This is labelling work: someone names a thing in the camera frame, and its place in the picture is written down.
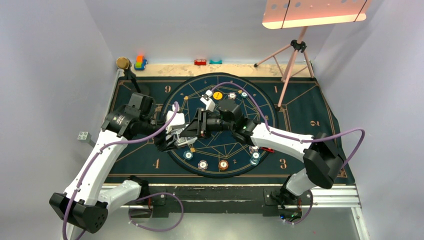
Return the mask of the blue playing card deck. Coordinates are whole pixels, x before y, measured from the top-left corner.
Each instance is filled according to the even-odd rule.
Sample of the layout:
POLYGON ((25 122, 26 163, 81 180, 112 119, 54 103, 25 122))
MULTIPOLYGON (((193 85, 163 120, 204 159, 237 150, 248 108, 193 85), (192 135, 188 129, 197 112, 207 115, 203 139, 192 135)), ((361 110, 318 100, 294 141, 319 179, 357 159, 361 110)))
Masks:
POLYGON ((176 136, 174 145, 178 148, 182 148, 184 146, 192 145, 197 141, 197 137, 181 137, 176 136))

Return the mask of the yellow big blind button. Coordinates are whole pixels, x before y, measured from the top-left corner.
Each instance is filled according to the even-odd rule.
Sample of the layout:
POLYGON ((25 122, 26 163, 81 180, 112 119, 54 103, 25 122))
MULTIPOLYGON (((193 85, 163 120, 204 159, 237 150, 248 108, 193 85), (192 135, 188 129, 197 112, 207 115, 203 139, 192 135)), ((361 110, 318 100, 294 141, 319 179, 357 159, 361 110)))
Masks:
POLYGON ((215 100, 221 100, 223 98, 223 94, 219 91, 214 92, 212 96, 215 100))

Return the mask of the red triangular dealer button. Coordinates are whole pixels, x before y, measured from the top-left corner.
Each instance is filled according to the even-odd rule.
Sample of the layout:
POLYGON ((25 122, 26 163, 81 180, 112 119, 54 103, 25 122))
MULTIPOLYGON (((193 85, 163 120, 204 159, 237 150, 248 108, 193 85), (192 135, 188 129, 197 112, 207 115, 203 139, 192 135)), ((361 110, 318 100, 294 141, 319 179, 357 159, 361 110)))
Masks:
POLYGON ((262 147, 262 149, 263 149, 264 151, 269 152, 269 153, 274 153, 274 152, 275 152, 272 148, 268 148, 268 147, 262 147))

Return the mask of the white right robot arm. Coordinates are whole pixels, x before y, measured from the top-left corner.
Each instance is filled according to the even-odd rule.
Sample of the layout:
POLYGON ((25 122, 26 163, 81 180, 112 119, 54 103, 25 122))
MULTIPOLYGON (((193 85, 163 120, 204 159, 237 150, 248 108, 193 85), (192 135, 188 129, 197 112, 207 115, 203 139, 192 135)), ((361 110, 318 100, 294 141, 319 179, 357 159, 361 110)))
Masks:
POLYGON ((230 137, 242 145, 270 148, 304 164, 303 169, 283 184, 280 196, 284 202, 292 204, 314 187, 333 187, 345 161, 329 137, 295 134, 247 118, 233 99, 224 99, 219 104, 210 98, 202 101, 205 107, 198 108, 197 116, 189 123, 176 108, 167 113, 167 120, 175 116, 167 128, 174 140, 172 146, 185 147, 198 139, 211 137, 213 132, 229 132, 230 137))

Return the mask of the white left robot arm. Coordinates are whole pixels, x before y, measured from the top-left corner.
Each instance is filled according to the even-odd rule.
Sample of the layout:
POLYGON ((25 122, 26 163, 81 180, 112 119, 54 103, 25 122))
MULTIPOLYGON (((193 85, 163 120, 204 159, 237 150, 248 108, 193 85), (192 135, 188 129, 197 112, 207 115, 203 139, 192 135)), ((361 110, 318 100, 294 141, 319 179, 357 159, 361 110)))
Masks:
POLYGON ((109 214, 127 203, 142 205, 161 196, 160 192, 151 193, 148 181, 135 175, 110 190, 101 191, 113 165, 128 145, 165 135, 184 119, 178 112, 179 103, 174 102, 164 123, 152 122, 153 103, 152 97, 134 92, 127 104, 110 112, 80 172, 62 193, 52 194, 49 204, 63 221, 63 240, 79 240, 86 232, 98 232, 109 214))

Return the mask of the round blue poker mat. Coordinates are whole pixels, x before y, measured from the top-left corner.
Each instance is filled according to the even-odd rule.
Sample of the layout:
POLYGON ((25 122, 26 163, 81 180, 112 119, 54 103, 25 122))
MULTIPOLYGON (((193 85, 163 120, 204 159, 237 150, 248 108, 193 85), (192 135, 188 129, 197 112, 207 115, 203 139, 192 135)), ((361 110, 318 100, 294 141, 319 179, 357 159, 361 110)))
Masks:
MULTIPOLYGON (((179 110, 184 113, 187 123, 197 116, 199 108, 205 107, 201 96, 207 90, 223 94, 220 100, 215 100, 212 96, 216 105, 228 99, 229 93, 236 93, 234 101, 241 107, 246 118, 257 121, 266 119, 268 125, 274 128, 279 127, 282 120, 276 110, 275 86, 279 82, 276 77, 240 77, 229 73, 207 73, 195 77, 163 77, 159 82, 165 87, 163 111, 167 112, 174 102, 178 102, 179 110), (246 92, 248 98, 242 98, 241 92, 246 92)), ((208 178, 235 177, 255 168, 250 164, 249 146, 233 140, 228 131, 213 132, 209 138, 200 138, 193 144, 170 150, 167 154, 188 172, 208 178), (193 152, 193 158, 184 159, 185 151, 193 152), (207 161, 207 170, 198 169, 200 160, 207 161), (221 160, 227 160, 229 163, 225 171, 219 170, 221 160)))

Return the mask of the red toy block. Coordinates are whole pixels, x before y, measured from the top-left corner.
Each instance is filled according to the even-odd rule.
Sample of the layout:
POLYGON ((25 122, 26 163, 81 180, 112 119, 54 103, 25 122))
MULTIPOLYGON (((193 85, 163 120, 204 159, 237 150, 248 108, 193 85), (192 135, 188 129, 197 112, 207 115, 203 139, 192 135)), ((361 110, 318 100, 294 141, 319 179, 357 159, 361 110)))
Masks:
POLYGON ((208 63, 206 59, 195 59, 193 62, 196 66, 205 66, 208 63))

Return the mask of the teal toy block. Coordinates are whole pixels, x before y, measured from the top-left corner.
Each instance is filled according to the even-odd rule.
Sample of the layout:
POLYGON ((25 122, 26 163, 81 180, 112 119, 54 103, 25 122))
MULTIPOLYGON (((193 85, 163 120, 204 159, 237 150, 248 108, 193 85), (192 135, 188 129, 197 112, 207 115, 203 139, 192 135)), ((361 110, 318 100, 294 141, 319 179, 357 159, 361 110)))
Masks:
POLYGON ((209 64, 210 65, 221 65, 223 61, 221 59, 210 59, 209 64))

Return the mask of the grey lego brick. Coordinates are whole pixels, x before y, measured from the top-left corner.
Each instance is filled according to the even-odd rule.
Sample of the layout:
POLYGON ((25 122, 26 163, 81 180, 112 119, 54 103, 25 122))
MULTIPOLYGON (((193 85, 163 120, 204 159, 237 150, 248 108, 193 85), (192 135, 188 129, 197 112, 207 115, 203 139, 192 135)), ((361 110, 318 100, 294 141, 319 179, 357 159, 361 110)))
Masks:
POLYGON ((78 133, 77 140, 80 141, 80 142, 82 142, 82 143, 87 143, 90 146, 94 146, 94 142, 92 140, 92 136, 87 131, 80 131, 78 133))

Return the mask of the orange blue toy block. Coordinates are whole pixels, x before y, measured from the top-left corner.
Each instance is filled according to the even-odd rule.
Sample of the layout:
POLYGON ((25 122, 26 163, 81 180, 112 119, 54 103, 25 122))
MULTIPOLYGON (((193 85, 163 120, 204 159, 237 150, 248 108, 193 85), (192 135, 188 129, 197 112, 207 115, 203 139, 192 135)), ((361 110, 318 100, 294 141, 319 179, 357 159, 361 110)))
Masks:
POLYGON ((134 69, 143 71, 146 68, 147 60, 144 55, 138 55, 135 59, 134 69))

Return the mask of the gold round microphone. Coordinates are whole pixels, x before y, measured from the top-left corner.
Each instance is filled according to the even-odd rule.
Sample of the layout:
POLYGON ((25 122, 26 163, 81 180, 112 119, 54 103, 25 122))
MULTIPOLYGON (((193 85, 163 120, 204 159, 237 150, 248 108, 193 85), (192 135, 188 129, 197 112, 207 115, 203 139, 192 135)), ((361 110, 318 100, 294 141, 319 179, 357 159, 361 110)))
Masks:
POLYGON ((131 67, 131 61, 127 57, 118 57, 115 62, 118 69, 127 70, 131 67))

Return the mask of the dark green rectangular poker mat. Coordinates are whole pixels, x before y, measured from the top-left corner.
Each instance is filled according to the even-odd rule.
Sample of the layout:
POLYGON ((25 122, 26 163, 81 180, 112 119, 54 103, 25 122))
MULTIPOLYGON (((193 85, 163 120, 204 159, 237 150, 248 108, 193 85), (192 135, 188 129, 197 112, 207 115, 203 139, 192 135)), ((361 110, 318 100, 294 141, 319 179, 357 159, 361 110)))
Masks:
POLYGON ((196 137, 192 144, 159 151, 154 139, 128 145, 110 170, 106 183, 119 184, 130 176, 151 184, 282 185, 303 169, 296 157, 270 147, 260 148, 259 163, 251 163, 253 148, 236 140, 237 115, 229 117, 220 103, 233 99, 241 117, 300 135, 327 136, 340 132, 317 80, 294 77, 284 96, 279 77, 240 77, 207 73, 195 77, 143 76, 117 81, 109 111, 129 103, 136 90, 154 99, 151 118, 165 120, 178 102, 179 112, 196 137))

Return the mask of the pink tripod stand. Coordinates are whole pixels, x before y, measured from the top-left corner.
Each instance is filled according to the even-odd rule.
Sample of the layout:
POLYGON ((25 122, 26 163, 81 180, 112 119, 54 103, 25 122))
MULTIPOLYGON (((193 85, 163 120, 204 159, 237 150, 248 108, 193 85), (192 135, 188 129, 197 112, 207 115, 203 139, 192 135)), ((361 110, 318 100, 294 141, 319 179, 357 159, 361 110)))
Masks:
POLYGON ((290 42, 290 44, 287 44, 286 46, 284 46, 281 49, 277 50, 276 52, 272 53, 271 55, 269 55, 265 59, 260 60, 259 62, 256 62, 256 63, 253 64, 253 67, 257 68, 259 65, 263 64, 264 62, 268 61, 269 59, 274 59, 275 64, 276 64, 279 72, 281 73, 281 81, 283 82, 283 88, 282 88, 282 91, 281 91, 281 94, 280 94, 280 97, 279 97, 279 100, 278 100, 278 103, 277 103, 278 108, 280 108, 282 106, 283 99, 284 99, 285 93, 287 91, 290 78, 292 76, 294 76, 292 74, 292 71, 294 69, 295 61, 296 61, 297 56, 299 54, 303 55, 304 60, 306 62, 306 67, 304 67, 304 69, 308 69, 309 75, 312 79, 315 78, 312 63, 311 63, 309 56, 308 56, 308 53, 306 51, 307 45, 304 42, 304 37, 305 37, 305 34, 306 34, 308 28, 309 28, 308 26, 302 27, 300 34, 299 34, 297 39, 292 40, 290 42), (290 58, 289 58, 289 61, 286 65, 285 70, 282 70, 276 56, 278 54, 286 51, 287 49, 290 49, 290 48, 292 48, 292 53, 290 55, 290 58))

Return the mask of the pink perforated light panel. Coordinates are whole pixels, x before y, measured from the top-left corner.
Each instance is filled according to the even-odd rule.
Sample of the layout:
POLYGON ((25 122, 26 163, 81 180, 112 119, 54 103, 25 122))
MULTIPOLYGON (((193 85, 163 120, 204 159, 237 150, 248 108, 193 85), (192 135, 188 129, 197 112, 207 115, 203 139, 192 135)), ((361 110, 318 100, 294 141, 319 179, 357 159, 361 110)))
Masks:
POLYGON ((370 0, 268 0, 262 18, 267 29, 360 22, 370 0))

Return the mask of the aluminium frame rail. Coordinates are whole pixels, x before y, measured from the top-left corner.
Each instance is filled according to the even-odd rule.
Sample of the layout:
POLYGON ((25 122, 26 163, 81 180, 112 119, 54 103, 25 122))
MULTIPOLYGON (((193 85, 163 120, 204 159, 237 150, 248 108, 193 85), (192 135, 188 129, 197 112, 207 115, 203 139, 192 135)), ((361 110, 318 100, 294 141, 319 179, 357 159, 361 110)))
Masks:
POLYGON ((117 206, 129 209, 137 219, 167 218, 170 213, 262 214, 293 225, 305 220, 313 208, 350 208, 359 238, 370 238, 354 185, 314 187, 294 197, 284 196, 282 187, 276 184, 153 184, 149 189, 151 193, 144 194, 142 200, 134 198, 117 206))

